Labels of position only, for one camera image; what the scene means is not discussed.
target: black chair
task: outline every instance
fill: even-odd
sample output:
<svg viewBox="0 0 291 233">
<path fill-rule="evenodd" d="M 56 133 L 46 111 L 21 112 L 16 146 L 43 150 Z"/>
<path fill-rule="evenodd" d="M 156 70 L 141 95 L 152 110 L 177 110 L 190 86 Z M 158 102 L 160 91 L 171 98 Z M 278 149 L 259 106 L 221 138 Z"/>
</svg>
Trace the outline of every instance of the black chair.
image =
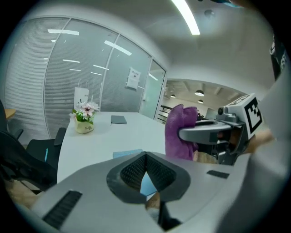
<svg viewBox="0 0 291 233">
<path fill-rule="evenodd" d="M 1 100 L 0 100 L 0 130 L 5 131 L 5 132 L 7 131 L 7 119 L 6 119 L 5 109 Z M 22 132 L 23 132 L 23 129 L 19 129 L 13 135 L 16 139 L 19 139 Z"/>
<path fill-rule="evenodd" d="M 32 190 L 28 187 L 35 194 L 55 185 L 60 148 L 65 132 L 65 128 L 60 128 L 55 139 L 31 140 L 25 149 L 13 135 L 0 131 L 0 175 L 2 178 L 7 181 L 12 179 L 27 181 L 39 188 L 39 190 Z"/>
</svg>

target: purple cloth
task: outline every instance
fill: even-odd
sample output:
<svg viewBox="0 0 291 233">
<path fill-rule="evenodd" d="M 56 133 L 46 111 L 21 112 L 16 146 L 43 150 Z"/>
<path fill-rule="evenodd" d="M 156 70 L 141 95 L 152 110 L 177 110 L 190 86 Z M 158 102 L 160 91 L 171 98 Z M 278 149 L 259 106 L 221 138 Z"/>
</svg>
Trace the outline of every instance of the purple cloth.
<svg viewBox="0 0 291 233">
<path fill-rule="evenodd" d="M 165 126 L 166 156 L 193 161 L 193 152 L 198 146 L 193 142 L 181 140 L 178 137 L 178 130 L 182 127 L 194 127 L 197 118 L 196 107 L 184 108 L 179 104 L 170 111 Z"/>
</svg>

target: white table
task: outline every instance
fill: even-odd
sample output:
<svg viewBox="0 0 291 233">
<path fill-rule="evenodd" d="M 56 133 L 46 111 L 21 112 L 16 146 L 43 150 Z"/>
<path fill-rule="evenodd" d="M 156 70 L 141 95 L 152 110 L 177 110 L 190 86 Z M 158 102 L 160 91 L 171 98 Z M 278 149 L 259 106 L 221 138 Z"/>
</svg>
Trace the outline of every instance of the white table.
<svg viewBox="0 0 291 233">
<path fill-rule="evenodd" d="M 127 124 L 112 124 L 111 115 L 124 116 Z M 165 126 L 137 112 L 98 112 L 94 130 L 78 134 L 69 123 L 60 151 L 61 182 L 79 169 L 113 159 L 113 152 L 142 149 L 165 154 Z"/>
</svg>

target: flower vase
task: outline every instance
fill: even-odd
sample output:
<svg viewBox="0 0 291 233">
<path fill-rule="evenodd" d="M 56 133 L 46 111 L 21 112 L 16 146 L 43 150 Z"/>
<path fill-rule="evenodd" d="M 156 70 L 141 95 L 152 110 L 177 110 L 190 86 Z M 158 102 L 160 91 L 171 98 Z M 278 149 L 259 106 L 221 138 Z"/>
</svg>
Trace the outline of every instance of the flower vase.
<svg viewBox="0 0 291 233">
<path fill-rule="evenodd" d="M 89 122 L 75 121 L 75 130 L 77 133 L 85 134 L 89 133 L 94 129 L 94 125 Z"/>
</svg>

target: dark gray notebook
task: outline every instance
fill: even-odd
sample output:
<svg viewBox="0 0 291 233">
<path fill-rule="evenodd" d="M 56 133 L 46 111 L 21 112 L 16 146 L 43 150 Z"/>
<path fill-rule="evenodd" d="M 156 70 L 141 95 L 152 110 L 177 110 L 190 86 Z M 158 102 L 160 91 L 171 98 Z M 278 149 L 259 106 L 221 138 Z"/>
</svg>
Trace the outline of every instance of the dark gray notebook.
<svg viewBox="0 0 291 233">
<path fill-rule="evenodd" d="M 111 124 L 127 124 L 124 116 L 111 116 Z"/>
</svg>

